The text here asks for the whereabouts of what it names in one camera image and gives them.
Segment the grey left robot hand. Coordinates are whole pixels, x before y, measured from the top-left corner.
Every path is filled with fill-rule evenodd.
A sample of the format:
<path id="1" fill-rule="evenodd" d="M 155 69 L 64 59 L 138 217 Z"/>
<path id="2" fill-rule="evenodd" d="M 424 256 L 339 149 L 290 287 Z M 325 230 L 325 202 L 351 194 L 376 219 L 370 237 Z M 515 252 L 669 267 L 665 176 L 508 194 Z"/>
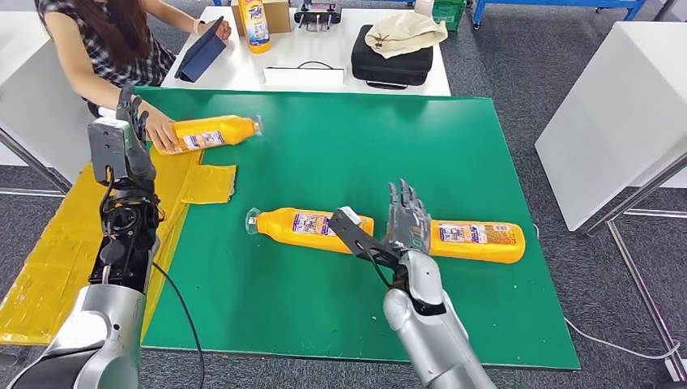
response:
<path id="1" fill-rule="evenodd" d="M 119 94 L 115 118 L 125 121 L 130 129 L 124 131 L 125 156 L 129 166 L 129 179 L 146 190 L 154 190 L 156 169 L 146 145 L 148 111 L 139 113 L 143 99 L 134 94 L 134 85 L 125 84 Z"/>

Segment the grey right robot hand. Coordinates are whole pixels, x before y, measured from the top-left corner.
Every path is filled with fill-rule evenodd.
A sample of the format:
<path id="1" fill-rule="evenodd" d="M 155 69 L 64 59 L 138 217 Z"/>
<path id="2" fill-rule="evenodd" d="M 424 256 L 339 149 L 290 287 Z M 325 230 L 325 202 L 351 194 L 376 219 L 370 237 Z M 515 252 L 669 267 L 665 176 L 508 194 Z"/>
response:
<path id="1" fill-rule="evenodd" d="M 388 244 L 398 251 L 416 250 L 427 254 L 430 247 L 430 217 L 416 190 L 400 179 L 399 187 L 388 183 L 389 217 L 386 231 Z"/>

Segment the person's right hand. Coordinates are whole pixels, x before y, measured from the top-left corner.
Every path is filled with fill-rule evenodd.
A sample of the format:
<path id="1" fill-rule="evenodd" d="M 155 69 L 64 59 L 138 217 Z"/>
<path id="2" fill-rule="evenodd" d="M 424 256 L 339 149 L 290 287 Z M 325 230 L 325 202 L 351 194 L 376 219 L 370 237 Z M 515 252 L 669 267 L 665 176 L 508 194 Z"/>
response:
<path id="1" fill-rule="evenodd" d="M 171 120 L 164 113 L 145 100 L 139 107 L 139 112 L 147 112 L 145 129 L 148 138 L 160 152 L 174 152 L 177 146 L 177 136 L 171 127 Z"/>

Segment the person's left hand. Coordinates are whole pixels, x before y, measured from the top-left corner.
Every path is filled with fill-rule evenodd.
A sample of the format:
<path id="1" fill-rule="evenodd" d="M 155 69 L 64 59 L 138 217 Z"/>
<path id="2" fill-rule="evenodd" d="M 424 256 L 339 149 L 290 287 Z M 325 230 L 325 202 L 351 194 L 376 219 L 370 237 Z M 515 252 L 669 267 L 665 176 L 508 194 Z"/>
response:
<path id="1" fill-rule="evenodd" d="M 201 36 L 206 31 L 211 30 L 214 32 L 221 40 L 226 41 L 232 32 L 231 27 L 225 20 L 212 20 L 211 22 L 205 22 L 201 19 L 196 19 L 194 21 L 194 33 Z"/>

